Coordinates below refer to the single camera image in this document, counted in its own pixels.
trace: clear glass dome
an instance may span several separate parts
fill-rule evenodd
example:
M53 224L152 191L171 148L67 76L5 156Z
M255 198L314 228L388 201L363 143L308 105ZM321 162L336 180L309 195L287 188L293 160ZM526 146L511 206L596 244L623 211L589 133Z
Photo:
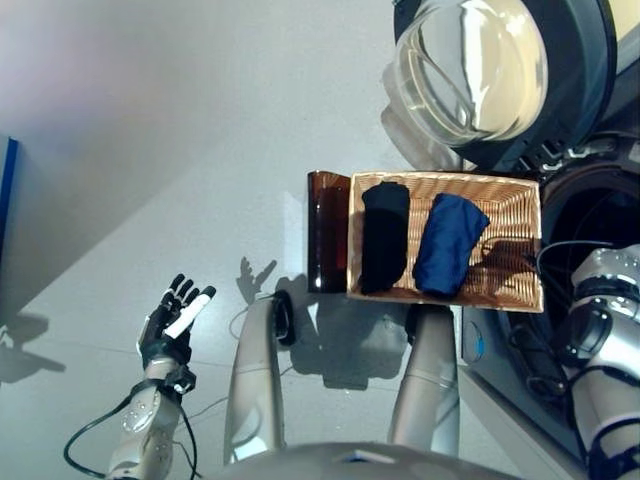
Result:
M547 55L520 0L425 0L398 40L393 81L411 119L450 146L513 138L547 94Z

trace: black wire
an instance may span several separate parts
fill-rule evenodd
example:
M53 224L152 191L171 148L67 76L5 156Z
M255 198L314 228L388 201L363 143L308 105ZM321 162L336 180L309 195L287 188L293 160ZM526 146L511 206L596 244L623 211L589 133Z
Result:
M245 313L246 311L249 310L249 307L245 307L242 309L242 311L236 313L233 318L231 319L231 321L229 322L229 334L235 338L236 340L240 340L240 335L236 335L235 333L233 333L233 324L235 323L235 321L240 317L240 315L242 315L243 313Z
M64 457L65 461L72 468L75 468L79 472L84 473L85 475L88 475L90 477L106 478L106 476L107 476L106 473L101 473L101 472L96 472L95 470L91 470L90 468L87 468L87 467L85 467L83 465L80 465L78 462L76 462L74 459L72 459L71 456L69 455L69 450L71 449L71 446L76 442L76 440L78 440L78 438L80 438L82 435L87 433L87 431L91 430L95 426L101 424L105 420L108 420L109 418L113 417L114 415L116 415L117 413L122 411L127 405L129 405L130 401L131 401L131 396L127 396L113 410L105 413L104 415L102 415L99 418L96 418L95 420L93 420L92 422L86 424L84 427L82 427L80 430L78 430L76 433L73 434L73 436L69 439L67 444L64 446L64 451L63 451L63 457Z
M571 239L571 241L575 241L576 238L578 238L578 235L580 234L580 231L582 230L582 227L584 226L584 224L587 222L587 219L589 217L591 217L591 215L593 215L593 213L596 212L598 210L598 208L600 208L607 200L609 200L611 197L613 197L617 193L618 192L613 191L613 192L609 192L606 195L603 195L602 198L600 198L589 209L587 214L582 217L582 220L580 221L580 223L576 227L575 233L574 233L573 238ZM569 273L569 265L571 265L572 250L573 250L573 247L569 248L569 253L567 255L567 263L565 264L565 269L567 270L567 274L564 277L564 284L565 284L566 287L571 285L571 274Z
M220 405L222 402L226 402L229 399L229 397L222 397L219 398L218 400L216 400L215 402L207 405L206 407L204 407L202 410L200 410L198 413L194 413L193 415L191 415L189 417L189 419L193 420L196 417L199 417L201 415L204 415L205 413L207 413L207 411L211 410L213 407L215 407L216 405Z
M184 456L187 459L187 463L189 464L189 467L193 469L193 463L191 463L191 457L189 456L189 452L187 452L187 449L185 448L184 444L182 442L178 442L177 440L174 440L173 444L178 445L180 447L180 449L182 450L182 453L184 453ZM196 477L202 478L202 475L196 472Z
M193 435L193 430L191 429L191 424L189 423L189 417L187 417L187 413L184 411L184 408L182 408L181 404L178 405L178 408L180 409L180 414L182 415L184 424L187 427L187 431L189 432L189 438L191 439L191 447L193 448L193 463L191 464L190 480L194 480L198 473L196 471L196 469L198 468L198 447L196 446L196 437Z
M530 340L534 340L539 347L535 348L535 347L527 347L524 345L520 345L519 342L517 341L516 335L520 332L524 332L525 334L530 336ZM540 332L537 330L537 328L535 327L535 325L525 325L525 324L518 324L515 327L513 327L513 329L511 330L511 333L509 333L509 336L507 338L507 342L508 344L515 348L516 350L518 350L520 352L520 354L522 355L522 358L525 362L525 364L527 365L527 369L529 371L535 370L533 368L531 368L531 364L529 363L528 357L526 357L524 354L525 353L540 353L540 354L544 354L546 355L547 359L553 364L554 369L556 374L558 374L557 377L554 377L552 375L533 375L533 374L529 374L527 375L526 378L526 386L527 386L527 390L529 390L529 392L531 392L532 394L540 397L541 399L549 402L549 401L555 401L555 400L560 400L565 396L565 393L567 391L567 386L569 384L566 375L564 373L564 370L562 369L562 365L560 364L560 362L558 361L555 353L553 352L553 350L551 349L551 347L548 345L548 343L543 339L542 335L540 334ZM545 381L549 381L554 383L555 385L557 385L559 387L559 389L562 389L562 392L558 392L558 393L554 393L554 392L550 392L548 394L542 393L539 389L535 388L535 382L545 382Z
M547 287L548 291L554 292L554 294L556 295L556 299L567 310L569 310L569 308L571 307L572 297L567 294L566 288L563 288L558 282L556 282L556 280L553 278L553 276L551 276L551 274L545 271L546 266L542 264L542 259L544 257L544 254L547 253L549 250L555 249L561 246L568 246L568 245L571 245L571 246L593 245L593 246L601 246L601 247L613 247L614 244L611 242L601 242L596 240L575 240L574 239L574 240L565 240L565 241L550 243L549 245L547 245L546 247L544 247L542 250L538 252L538 254L536 255L536 273L542 280L543 284Z

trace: brown glass bottle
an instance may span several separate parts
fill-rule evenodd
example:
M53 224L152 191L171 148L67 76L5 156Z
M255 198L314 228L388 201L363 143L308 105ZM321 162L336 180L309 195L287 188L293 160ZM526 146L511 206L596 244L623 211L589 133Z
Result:
M351 179L331 172L307 176L309 233L307 275L310 292L337 293L347 288L347 235Z

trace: wicker basket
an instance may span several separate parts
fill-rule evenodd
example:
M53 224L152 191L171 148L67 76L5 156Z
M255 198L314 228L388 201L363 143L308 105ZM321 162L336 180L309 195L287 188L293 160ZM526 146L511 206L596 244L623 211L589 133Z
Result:
M407 268L391 290L363 295L359 285L364 225L362 194L382 181L397 182L409 189ZM411 274L431 203L441 192L471 200L491 221L473 249L469 272L460 292L450 302L440 301L417 290ZM538 184L529 180L443 172L357 173L351 178L349 198L347 294L350 297L390 302L541 312L542 285L527 260L539 248L540 223Z

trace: robot finger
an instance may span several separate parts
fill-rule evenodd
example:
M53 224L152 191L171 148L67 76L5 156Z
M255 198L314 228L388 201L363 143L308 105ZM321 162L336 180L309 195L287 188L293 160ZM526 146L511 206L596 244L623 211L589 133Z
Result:
M182 300L191 287L193 287L193 280L189 279L184 282L184 285L182 285L182 288L180 288L180 291L176 295L176 298L178 300Z
M202 311L207 303L211 301L215 293L216 289L212 286L205 288L190 305L182 309L178 319L165 329L165 335L172 338L178 338L178 336L191 326L196 316Z
M182 282L184 282L184 275L179 273L176 275L176 278L173 279L171 285L169 285L169 290L175 292Z
M182 302L182 306L186 307L187 305L189 305L191 302L193 302L193 300L200 294L200 290L198 290L197 288L194 288L193 290L191 290L189 292L189 295L187 295L187 298L185 298L184 302Z
M164 307L167 310L171 310L174 301L175 301L174 292L171 290L167 290L166 292L164 292L164 295L162 296L162 300L160 300L159 307Z

